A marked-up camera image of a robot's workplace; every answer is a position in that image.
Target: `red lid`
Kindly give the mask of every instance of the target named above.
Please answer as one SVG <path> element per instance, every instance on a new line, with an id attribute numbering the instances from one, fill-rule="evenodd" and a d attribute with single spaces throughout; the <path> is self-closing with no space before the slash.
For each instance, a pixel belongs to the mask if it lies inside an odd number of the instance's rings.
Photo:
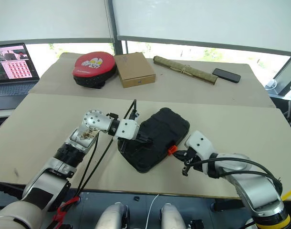
<path id="1" fill-rule="evenodd" d="M 115 65 L 114 57 L 107 52 L 91 52 L 77 59 L 73 75 L 93 77 L 109 72 Z"/>

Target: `table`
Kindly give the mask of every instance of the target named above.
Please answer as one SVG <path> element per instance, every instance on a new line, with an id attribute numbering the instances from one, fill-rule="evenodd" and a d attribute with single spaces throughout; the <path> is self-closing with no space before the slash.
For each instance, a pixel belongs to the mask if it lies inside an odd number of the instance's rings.
<path id="1" fill-rule="evenodd" d="M 123 116 L 131 100 L 29 94 L 0 129 L 0 181 L 26 184 L 52 157 L 81 123 L 88 109 Z M 142 122 L 162 107 L 169 107 L 190 122 L 190 132 L 201 131 L 220 153 L 242 153 L 281 177 L 283 193 L 291 190 L 291 128 L 275 108 L 137 101 Z M 100 134 L 91 167 L 110 136 Z M 184 141 L 179 149 L 184 149 Z M 90 154 L 78 166 L 70 182 L 77 187 Z M 238 197 L 224 179 L 212 179 L 191 170 L 181 175 L 183 163 L 168 156 L 148 173 L 138 173 L 113 143 L 87 189 L 193 195 L 214 198 Z"/>
<path id="2" fill-rule="evenodd" d="M 102 89 L 93 89 L 79 86 L 73 79 L 73 66 L 80 56 L 81 54 L 76 53 L 63 53 L 30 92 L 115 99 L 136 98 L 157 102 L 275 107 L 248 64 L 178 61 L 208 73 L 220 68 L 241 75 L 239 83 L 217 79 L 216 84 L 211 85 L 155 65 L 152 59 L 148 59 L 156 72 L 155 83 L 123 88 L 119 77 L 115 76 Z"/>

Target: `black pouch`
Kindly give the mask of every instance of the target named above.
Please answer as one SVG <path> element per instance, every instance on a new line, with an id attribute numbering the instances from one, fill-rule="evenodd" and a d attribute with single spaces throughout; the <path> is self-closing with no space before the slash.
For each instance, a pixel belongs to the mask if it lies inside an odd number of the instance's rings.
<path id="1" fill-rule="evenodd" d="M 146 173 L 162 161 L 168 149 L 178 145 L 189 132 L 190 124 L 169 108 L 162 108 L 140 125 L 142 131 L 153 139 L 144 144 L 133 140 L 118 140 L 118 150 L 140 173 Z"/>

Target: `orange clip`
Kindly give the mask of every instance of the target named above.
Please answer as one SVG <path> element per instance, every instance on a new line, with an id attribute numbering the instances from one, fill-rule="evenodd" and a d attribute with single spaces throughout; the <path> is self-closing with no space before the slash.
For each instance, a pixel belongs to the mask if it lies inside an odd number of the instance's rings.
<path id="1" fill-rule="evenodd" d="M 177 146 L 173 145 L 168 149 L 168 155 L 172 155 L 177 151 Z"/>

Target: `white window blind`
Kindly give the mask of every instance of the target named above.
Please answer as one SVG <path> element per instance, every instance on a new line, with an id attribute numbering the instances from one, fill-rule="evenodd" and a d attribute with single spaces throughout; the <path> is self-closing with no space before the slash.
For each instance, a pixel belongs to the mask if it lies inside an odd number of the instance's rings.
<path id="1" fill-rule="evenodd" d="M 109 20 L 104 0 L 0 0 L 0 42 L 45 39 L 113 42 Z"/>
<path id="2" fill-rule="evenodd" d="M 291 0 L 114 0 L 119 40 L 291 55 Z"/>

